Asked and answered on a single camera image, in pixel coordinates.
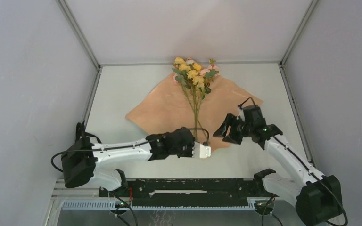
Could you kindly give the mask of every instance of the white tabletop surface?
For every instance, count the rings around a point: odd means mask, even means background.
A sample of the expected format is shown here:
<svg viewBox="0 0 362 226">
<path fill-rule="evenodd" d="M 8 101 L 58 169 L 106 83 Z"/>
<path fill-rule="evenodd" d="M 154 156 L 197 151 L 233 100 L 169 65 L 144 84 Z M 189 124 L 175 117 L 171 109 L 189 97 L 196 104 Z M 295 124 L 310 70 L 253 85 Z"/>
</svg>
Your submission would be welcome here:
<svg viewBox="0 0 362 226">
<path fill-rule="evenodd" d="M 306 156 L 277 64 L 219 64 L 221 75 L 264 101 L 267 124 L 277 125 L 290 144 Z M 124 143 L 147 134 L 125 118 L 172 70 L 171 65 L 105 66 L 93 100 L 87 132 L 103 143 Z M 250 138 L 242 145 L 218 149 L 209 159 L 169 156 L 165 160 L 124 162 L 114 166 L 127 178 L 252 178 L 272 168 L 290 177 L 278 162 Z"/>
</svg>

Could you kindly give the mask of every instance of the kraft wrapping paper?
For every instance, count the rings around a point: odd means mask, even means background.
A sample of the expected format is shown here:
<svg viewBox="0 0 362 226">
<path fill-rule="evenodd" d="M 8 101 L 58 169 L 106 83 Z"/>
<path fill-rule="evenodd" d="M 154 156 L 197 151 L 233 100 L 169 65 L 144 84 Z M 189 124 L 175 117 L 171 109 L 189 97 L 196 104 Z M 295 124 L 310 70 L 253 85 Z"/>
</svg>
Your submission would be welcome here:
<svg viewBox="0 0 362 226">
<path fill-rule="evenodd" d="M 181 85 L 173 80 L 171 73 L 161 81 L 148 96 L 126 118 L 137 124 L 148 134 L 172 132 L 181 127 L 194 127 L 193 111 L 182 91 Z M 212 134 L 220 127 L 227 113 L 237 115 L 238 105 L 252 97 L 257 105 L 263 101 L 246 90 L 237 86 L 233 81 L 220 75 L 214 78 L 210 88 L 212 92 L 206 95 L 202 102 L 199 120 L 202 127 L 210 133 L 210 146 L 212 151 L 218 148 L 229 147 L 230 143 L 222 141 L 222 138 L 212 137 Z M 244 106 L 252 105 L 251 100 Z M 206 141 L 202 131 L 198 132 L 200 143 Z"/>
</svg>

